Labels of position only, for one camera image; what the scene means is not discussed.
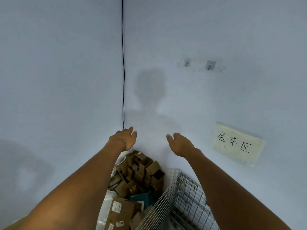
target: cord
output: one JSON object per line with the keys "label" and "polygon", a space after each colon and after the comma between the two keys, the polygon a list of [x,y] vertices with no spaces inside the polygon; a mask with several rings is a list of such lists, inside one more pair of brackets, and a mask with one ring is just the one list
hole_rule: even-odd
{"label": "cord", "polygon": [[125,128],[125,59],[124,59],[124,37],[123,37],[123,22],[124,22],[124,0],[122,0],[122,65],[124,68],[124,85],[122,91],[122,128]]}

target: wall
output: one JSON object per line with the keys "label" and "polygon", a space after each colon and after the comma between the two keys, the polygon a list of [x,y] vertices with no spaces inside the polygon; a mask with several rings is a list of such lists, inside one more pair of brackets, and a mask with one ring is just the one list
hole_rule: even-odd
{"label": "wall", "polygon": [[[164,168],[188,163],[169,150],[181,132],[293,229],[307,214],[306,0],[126,0],[126,125],[135,148]],[[178,68],[184,58],[190,68]],[[198,72],[217,58],[225,73]],[[213,151],[222,121],[262,136],[255,167]]]}
{"label": "wall", "polygon": [[0,0],[0,228],[122,128],[121,0]]}

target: wire mesh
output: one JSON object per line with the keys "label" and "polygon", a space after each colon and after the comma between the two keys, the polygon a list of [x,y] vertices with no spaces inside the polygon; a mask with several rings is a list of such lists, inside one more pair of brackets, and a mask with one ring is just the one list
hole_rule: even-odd
{"label": "wire mesh", "polygon": [[165,229],[170,220],[176,229],[219,230],[202,187],[180,172],[138,226]]}

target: pile of cardboard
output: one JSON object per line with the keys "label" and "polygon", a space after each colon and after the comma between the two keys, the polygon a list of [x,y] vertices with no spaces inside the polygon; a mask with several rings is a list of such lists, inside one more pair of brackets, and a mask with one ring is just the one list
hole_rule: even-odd
{"label": "pile of cardboard", "polygon": [[134,230],[162,195],[165,173],[140,151],[127,154],[116,169],[108,189],[119,197],[112,201],[105,230]]}

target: handwritten sign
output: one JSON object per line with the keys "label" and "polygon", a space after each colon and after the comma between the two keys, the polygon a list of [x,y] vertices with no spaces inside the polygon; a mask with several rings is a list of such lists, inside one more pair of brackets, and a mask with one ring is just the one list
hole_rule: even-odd
{"label": "handwritten sign", "polygon": [[253,167],[265,145],[261,137],[224,123],[216,123],[214,150]]}

